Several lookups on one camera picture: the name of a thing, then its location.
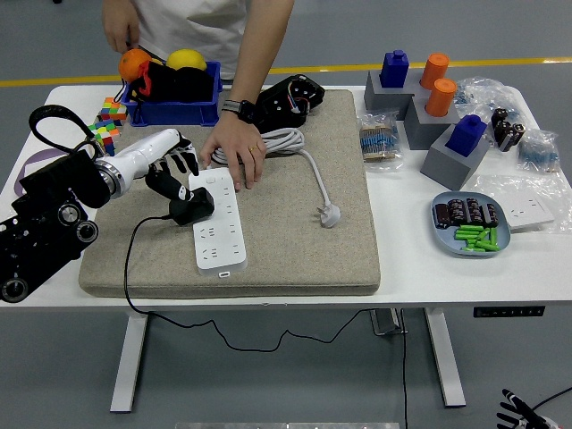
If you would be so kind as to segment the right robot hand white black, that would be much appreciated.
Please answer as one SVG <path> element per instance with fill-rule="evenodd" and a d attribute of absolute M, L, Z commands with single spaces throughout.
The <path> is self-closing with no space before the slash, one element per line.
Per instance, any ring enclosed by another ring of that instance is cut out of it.
<path fill-rule="evenodd" d="M 500 406 L 504 408 L 510 415 L 499 412 L 497 417 L 500 422 L 498 428 L 539 428 L 539 429 L 560 429 L 562 425 L 556 423 L 551 418 L 538 415 L 531 407 L 529 407 L 521 398 L 508 389 L 501 390 L 502 395 L 506 399 Z"/>

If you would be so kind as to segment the person's right hand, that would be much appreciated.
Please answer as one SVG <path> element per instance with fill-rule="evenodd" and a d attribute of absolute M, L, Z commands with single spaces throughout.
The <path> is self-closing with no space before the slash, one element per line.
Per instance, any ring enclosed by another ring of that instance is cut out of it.
<path fill-rule="evenodd" d="M 104 1 L 101 20 L 106 41 L 114 52 L 125 54 L 139 46 L 139 16 L 132 1 Z"/>

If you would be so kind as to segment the person's left hand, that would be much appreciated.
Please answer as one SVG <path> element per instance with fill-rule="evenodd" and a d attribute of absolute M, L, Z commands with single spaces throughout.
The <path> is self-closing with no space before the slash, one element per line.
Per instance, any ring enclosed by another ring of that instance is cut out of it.
<path fill-rule="evenodd" d="M 261 180 L 266 154 L 265 143 L 257 128 L 236 114 L 224 111 L 206 139 L 200 158 L 207 168 L 217 148 L 226 156 L 236 191 L 252 189 Z"/>

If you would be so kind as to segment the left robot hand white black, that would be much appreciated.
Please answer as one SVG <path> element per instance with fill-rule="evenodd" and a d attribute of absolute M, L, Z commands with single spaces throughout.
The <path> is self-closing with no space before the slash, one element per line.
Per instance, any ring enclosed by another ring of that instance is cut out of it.
<path fill-rule="evenodd" d="M 197 152 L 192 143 L 175 129 L 162 130 L 131 144 L 110 161 L 114 179 L 112 197 L 123 196 L 136 179 L 143 179 L 163 197 L 190 201 L 193 193 L 171 175 L 168 156 L 180 172 L 198 176 Z"/>

